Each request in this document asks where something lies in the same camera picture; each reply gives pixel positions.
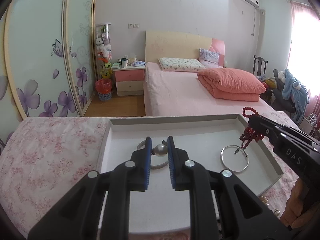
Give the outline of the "person's right hand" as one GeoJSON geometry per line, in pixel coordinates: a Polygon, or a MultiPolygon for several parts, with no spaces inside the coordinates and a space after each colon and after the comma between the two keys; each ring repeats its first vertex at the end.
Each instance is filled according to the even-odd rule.
{"type": "Polygon", "coordinates": [[[280,239],[319,239],[319,184],[298,179],[280,221],[286,226],[280,239]]]}

